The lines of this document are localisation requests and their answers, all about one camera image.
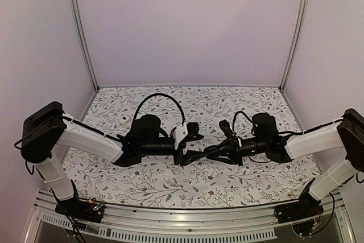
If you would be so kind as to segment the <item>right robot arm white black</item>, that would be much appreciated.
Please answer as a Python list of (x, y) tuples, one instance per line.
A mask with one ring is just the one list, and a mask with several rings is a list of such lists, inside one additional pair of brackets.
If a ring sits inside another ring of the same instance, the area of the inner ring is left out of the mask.
[(288, 163), (308, 154), (331, 149), (344, 149), (344, 159), (312, 179), (294, 206), (299, 218), (306, 218), (332, 190), (345, 185), (363, 171), (363, 116), (354, 109), (345, 110), (343, 116), (330, 123), (304, 132), (280, 132), (276, 120), (268, 113), (258, 113), (249, 119), (253, 137), (237, 136), (228, 121), (219, 123), (226, 139), (219, 145), (204, 149), (206, 158), (231, 165), (242, 165), (242, 159), (264, 153), (275, 163)]

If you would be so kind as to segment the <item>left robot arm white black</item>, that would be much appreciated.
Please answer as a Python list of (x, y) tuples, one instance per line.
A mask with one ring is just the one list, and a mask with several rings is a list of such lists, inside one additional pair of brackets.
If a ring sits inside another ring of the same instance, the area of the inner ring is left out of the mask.
[(70, 178), (52, 156), (56, 145), (86, 151), (120, 167), (138, 164), (147, 155), (172, 156), (175, 165), (186, 166), (206, 156), (202, 151), (186, 150), (188, 142), (202, 138), (196, 122), (183, 122), (168, 135), (160, 118), (151, 114), (133, 120), (125, 136), (112, 137), (74, 119), (63, 111), (61, 103), (54, 101), (24, 121), (22, 137), (14, 146), (26, 162), (35, 166), (62, 201), (63, 208), (71, 216), (79, 217), (85, 210), (84, 203), (77, 198)]

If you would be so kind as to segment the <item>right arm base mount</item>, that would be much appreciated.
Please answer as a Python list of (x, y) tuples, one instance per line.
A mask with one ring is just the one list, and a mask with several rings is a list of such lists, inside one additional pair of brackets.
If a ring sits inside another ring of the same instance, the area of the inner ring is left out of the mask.
[(318, 216), (323, 212), (321, 201), (310, 195), (303, 195), (293, 203), (277, 205), (274, 209), (274, 215), (279, 224)]

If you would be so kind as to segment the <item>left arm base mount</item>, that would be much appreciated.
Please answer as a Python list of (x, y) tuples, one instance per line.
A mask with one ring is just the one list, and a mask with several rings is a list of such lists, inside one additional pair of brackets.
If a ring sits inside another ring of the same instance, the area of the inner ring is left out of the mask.
[(55, 212), (69, 218), (101, 223), (104, 216), (105, 203), (103, 201), (95, 199), (84, 201), (73, 197), (63, 201), (56, 199), (56, 202)]

